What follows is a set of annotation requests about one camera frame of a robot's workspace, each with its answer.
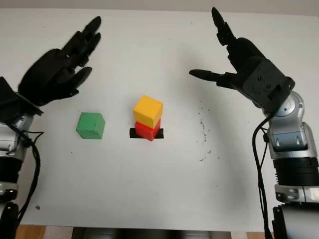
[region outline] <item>white table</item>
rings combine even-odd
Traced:
[[[193,68],[234,72],[210,13],[1,9],[0,75],[16,89],[35,60],[61,48],[97,15],[102,41],[88,64],[92,74],[80,94],[42,107],[45,114],[32,125],[45,131],[38,141],[42,167],[22,222],[262,231],[251,135],[264,116],[238,92],[188,75]],[[296,81],[306,102],[305,121],[318,140],[318,19],[235,13],[224,18],[236,36],[251,39]],[[164,103],[165,139],[129,138],[133,106],[144,94]],[[102,140],[76,133],[82,111],[103,114]],[[260,154],[263,147],[260,140]],[[33,167],[29,153],[20,172],[19,203]],[[272,219],[278,202],[268,154],[263,171]]]

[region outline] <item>wire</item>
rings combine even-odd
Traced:
[[[266,142],[266,146],[265,146],[265,150],[264,150],[264,154],[263,154],[263,159],[261,160],[261,163],[260,163],[260,169],[262,169],[263,164],[264,164],[264,160],[265,160],[265,156],[266,156],[266,152],[267,152],[267,147],[268,147],[268,142]]]
[[[35,138],[34,141],[32,141],[28,136],[26,136],[24,134],[23,131],[19,130],[15,126],[10,125],[10,124],[8,124],[7,126],[25,140],[26,147],[30,147],[30,146],[32,147],[32,154],[33,154],[33,157],[35,159],[35,170],[34,170],[32,183],[31,183],[30,190],[29,190],[28,196],[26,198],[26,201],[18,213],[18,218],[17,218],[16,225],[14,228],[14,230],[16,231],[16,229],[20,225],[20,222],[21,222],[21,220],[26,212],[26,209],[30,203],[31,197],[32,197],[32,195],[36,189],[37,183],[38,183],[39,174],[40,174],[40,167],[41,167],[41,159],[40,159],[39,151],[38,151],[37,147],[35,146],[35,142],[41,135],[44,134],[44,132],[37,132],[39,135]]]
[[[266,198],[263,175],[262,175],[262,171],[261,171],[261,165],[259,163],[259,158],[258,158],[257,149],[256,149],[256,136],[257,136],[258,131],[263,128],[264,124],[266,124],[274,116],[274,114],[269,115],[256,127],[256,129],[254,130],[254,133],[253,133],[253,137],[252,137],[253,153],[254,153],[254,158],[255,158],[257,173],[258,173],[258,189],[259,189],[260,206],[261,206],[261,211],[262,211],[262,215],[263,215],[263,219],[264,219],[264,229],[265,229],[265,238],[266,239],[272,239],[273,237],[272,237],[271,232],[269,230],[267,198]]]

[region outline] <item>red cube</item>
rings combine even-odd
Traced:
[[[135,123],[136,134],[143,137],[143,138],[148,139],[149,141],[154,140],[154,138],[156,137],[159,130],[160,130],[160,120],[157,123],[157,125],[155,126],[155,128],[147,127],[144,124],[141,124],[139,122]]]

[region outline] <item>green cube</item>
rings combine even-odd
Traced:
[[[100,113],[82,112],[76,131],[82,138],[102,139],[105,121]]]

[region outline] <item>robotic arm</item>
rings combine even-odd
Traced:
[[[189,73],[217,86],[238,90],[261,108],[267,117],[253,134],[253,150],[258,172],[265,238],[272,238],[268,227],[267,200],[256,151],[256,135],[269,122],[266,140],[276,169],[276,198],[284,205],[273,209],[276,239],[314,239],[319,235],[319,173],[315,141],[303,122],[305,104],[292,89],[295,82],[285,76],[246,38],[236,38],[216,8],[212,9],[217,37],[227,45],[228,59],[236,74],[204,70]]]
[[[92,71],[84,67],[101,39],[96,33],[101,24],[98,16],[82,32],[77,31],[67,44],[52,49],[37,60],[27,71],[14,92],[0,77],[0,237],[13,239],[40,173],[40,155],[35,141],[28,137],[34,115],[43,112],[40,106],[53,100],[69,98]],[[82,67],[77,73],[75,68]],[[28,147],[32,147],[36,167],[27,200],[20,209],[11,202],[18,193],[18,176]]]

